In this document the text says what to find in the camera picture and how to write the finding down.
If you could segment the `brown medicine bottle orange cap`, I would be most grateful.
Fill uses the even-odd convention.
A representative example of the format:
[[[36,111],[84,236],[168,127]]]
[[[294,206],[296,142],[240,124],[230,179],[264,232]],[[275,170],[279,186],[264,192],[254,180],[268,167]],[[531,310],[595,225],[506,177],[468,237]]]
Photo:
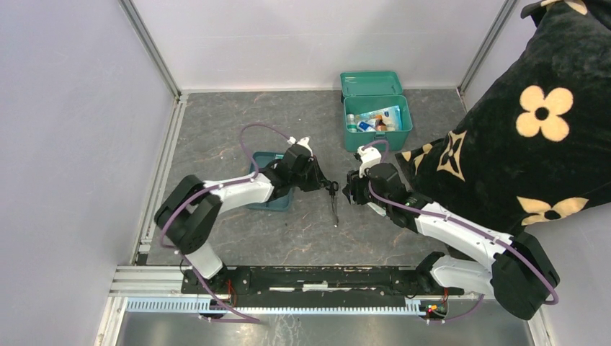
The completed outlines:
[[[383,116],[382,115],[377,115],[375,117],[375,130],[377,132],[386,132],[387,131],[387,126],[383,122]]]

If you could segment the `blue cotton swab packet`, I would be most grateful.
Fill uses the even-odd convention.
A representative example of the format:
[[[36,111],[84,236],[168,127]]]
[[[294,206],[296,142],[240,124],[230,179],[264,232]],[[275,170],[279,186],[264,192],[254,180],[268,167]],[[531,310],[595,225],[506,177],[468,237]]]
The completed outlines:
[[[379,131],[403,130],[401,108],[398,105],[362,113],[357,119],[369,123]]]

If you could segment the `black handled scissors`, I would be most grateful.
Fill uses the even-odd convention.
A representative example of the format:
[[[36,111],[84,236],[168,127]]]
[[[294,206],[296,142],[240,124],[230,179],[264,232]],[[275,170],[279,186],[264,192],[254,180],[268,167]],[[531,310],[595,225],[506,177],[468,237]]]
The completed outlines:
[[[338,212],[337,212],[337,193],[339,191],[339,183],[337,181],[331,181],[328,186],[326,187],[326,190],[329,193],[329,197],[331,198],[331,212],[332,212],[332,216],[333,216],[333,222],[334,222],[334,226],[338,227],[339,226],[339,216],[338,216]]]

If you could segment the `white pill bottle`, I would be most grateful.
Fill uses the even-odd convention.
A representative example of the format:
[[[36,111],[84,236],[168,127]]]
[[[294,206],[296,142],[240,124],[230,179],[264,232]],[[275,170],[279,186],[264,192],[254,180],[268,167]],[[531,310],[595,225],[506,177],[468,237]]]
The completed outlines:
[[[346,124],[347,124],[347,130],[350,133],[357,133],[358,129],[357,129],[357,121],[356,118],[353,114],[347,114],[346,115]]]

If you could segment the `teal plastic tray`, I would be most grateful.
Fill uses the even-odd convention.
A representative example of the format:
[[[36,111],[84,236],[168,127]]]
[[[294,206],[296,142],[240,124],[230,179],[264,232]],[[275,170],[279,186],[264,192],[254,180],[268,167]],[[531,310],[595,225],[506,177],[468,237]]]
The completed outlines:
[[[253,153],[252,158],[259,167],[259,174],[255,179],[257,184],[257,196],[250,198],[251,196],[249,195],[249,200],[251,203],[246,206],[248,209],[279,212],[288,211],[293,200],[293,189],[289,189],[280,197],[274,197],[272,191],[273,186],[262,172],[262,170],[266,168],[268,164],[275,160],[281,159],[283,156],[283,153],[269,151],[257,151]]]

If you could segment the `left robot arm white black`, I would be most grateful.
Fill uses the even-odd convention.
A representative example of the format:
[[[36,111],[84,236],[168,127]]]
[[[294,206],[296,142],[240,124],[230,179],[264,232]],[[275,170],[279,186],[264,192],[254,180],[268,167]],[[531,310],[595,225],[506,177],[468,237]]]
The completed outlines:
[[[199,273],[200,286],[214,294],[226,286],[226,266],[208,244],[220,214],[277,200],[294,188],[312,192],[331,185],[309,147],[293,144],[281,158],[246,176],[221,181],[202,181],[193,174],[184,177],[153,220]]]

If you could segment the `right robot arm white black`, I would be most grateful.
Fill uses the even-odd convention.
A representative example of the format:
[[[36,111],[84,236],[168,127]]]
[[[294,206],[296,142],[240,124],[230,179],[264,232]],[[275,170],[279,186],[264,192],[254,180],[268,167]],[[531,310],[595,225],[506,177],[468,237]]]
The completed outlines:
[[[395,225],[436,239],[466,256],[428,255],[416,268],[416,285],[421,292],[459,288],[491,296],[522,320],[533,318],[544,305],[559,302],[559,274],[533,235],[495,231],[458,216],[408,190],[398,170],[388,163],[347,172],[342,192],[349,203],[368,204]]]

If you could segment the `teal bandage strips stack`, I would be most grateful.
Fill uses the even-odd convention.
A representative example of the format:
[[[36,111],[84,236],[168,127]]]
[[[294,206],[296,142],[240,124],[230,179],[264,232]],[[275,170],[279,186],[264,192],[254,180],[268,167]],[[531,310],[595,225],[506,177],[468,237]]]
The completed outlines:
[[[368,203],[367,205],[372,210],[374,210],[379,216],[386,217],[386,211],[384,208],[380,207],[379,205],[376,205],[375,203]]]

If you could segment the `green medicine kit box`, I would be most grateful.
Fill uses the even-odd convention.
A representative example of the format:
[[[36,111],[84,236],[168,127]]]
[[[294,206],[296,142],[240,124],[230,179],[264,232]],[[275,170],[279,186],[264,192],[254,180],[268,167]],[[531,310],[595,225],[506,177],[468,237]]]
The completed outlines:
[[[403,148],[412,128],[407,99],[395,71],[348,71],[339,75],[344,108],[344,147],[355,152],[372,141]]]

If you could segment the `white blue ointment tube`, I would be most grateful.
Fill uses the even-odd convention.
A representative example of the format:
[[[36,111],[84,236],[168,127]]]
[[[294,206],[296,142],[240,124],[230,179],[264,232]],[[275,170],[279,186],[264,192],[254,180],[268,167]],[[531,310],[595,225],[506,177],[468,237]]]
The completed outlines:
[[[366,121],[359,121],[357,123],[357,130],[359,132],[375,132],[377,130],[377,120],[376,119],[372,119],[372,120],[366,120]]]

